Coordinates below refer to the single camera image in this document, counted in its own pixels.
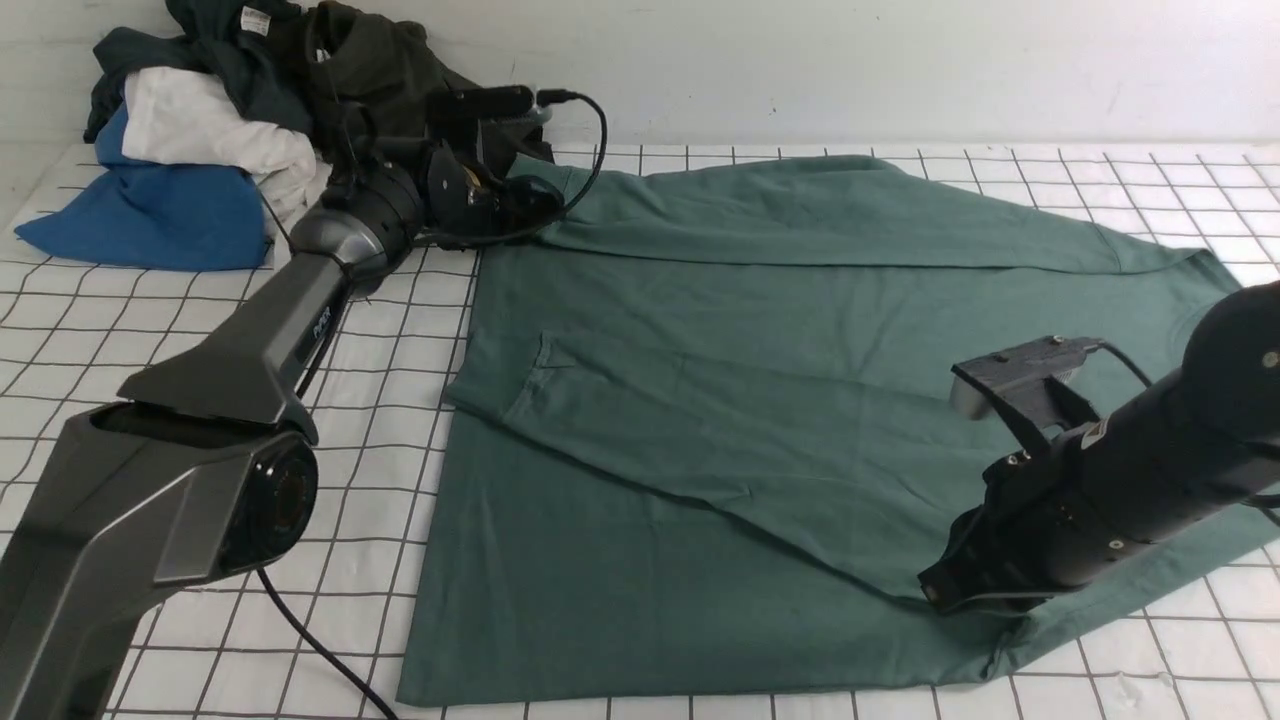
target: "green t-shirt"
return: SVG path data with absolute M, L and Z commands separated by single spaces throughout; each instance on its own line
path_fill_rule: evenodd
M 543 242 L 484 258 L 398 697 L 1010 673 L 1275 532 L 1233 509 L 1025 618 L 938 618 L 915 575 L 1018 448 L 950 409 L 950 366 L 1096 336 L 1158 377 L 1236 287 L 1207 252 L 870 158 L 607 173 Z M 1073 386 L 1103 413 L 1142 389 L 1101 356 Z

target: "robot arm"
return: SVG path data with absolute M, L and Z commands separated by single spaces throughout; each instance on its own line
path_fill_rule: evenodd
M 294 225 L 293 260 L 201 345 L 68 420 L 0 560 L 0 719 L 100 717 L 147 610 L 302 536 L 317 433 L 294 387 L 424 224 L 404 170 L 361 176 Z
M 1108 418 L 1061 379 L 1102 341 L 1042 338 L 952 368 L 952 404 L 995 409 L 1024 450 L 983 473 L 983 503 L 919 575 L 928 601 L 1023 612 L 1266 491 L 1280 479 L 1276 328 L 1280 283 L 1228 296 L 1181 368 Z

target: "white wall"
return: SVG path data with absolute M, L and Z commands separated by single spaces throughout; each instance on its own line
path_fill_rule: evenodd
M 352 1 L 477 82 L 594 95 L 620 142 L 1280 138 L 1276 0 Z M 4 5 L 0 141 L 76 138 L 92 44 L 174 29 L 163 0 Z

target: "white grid mat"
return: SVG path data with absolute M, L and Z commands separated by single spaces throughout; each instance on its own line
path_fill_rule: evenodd
M 605 168 L 660 173 L 823 154 L 874 154 L 974 192 L 1092 219 L 1171 247 L 1210 247 L 1244 284 L 1280 279 L 1280 151 L 1248 147 L 611 149 Z M 562 146 L 586 167 L 590 146 Z M 76 146 L 17 225 L 61 208 L 97 174 Z M 146 364 L 191 347 L 269 270 L 165 273 L 49 259 L 0 236 L 0 548 L 61 420 L 114 398 Z M 353 305 L 319 391 L 320 497 L 300 546 L 270 574 L 293 611 L 394 694 L 452 413 L 476 269 L 417 251 Z M 454 720 L 1280 720 L 1280 543 L 980 687 L 820 696 L 613 698 L 420 710 Z M 119 720 L 376 717 L 305 648 L 247 577 L 182 592 L 138 628 L 111 698 Z

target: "white cloth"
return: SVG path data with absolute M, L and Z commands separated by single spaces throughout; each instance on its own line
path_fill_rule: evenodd
M 146 68 L 124 81 L 124 102 L 129 113 L 125 158 L 241 168 L 253 177 L 287 229 L 319 200 L 333 170 L 316 156 L 306 135 L 242 118 L 211 74 Z M 279 266 L 283 242 L 275 220 L 269 213 L 265 218 Z

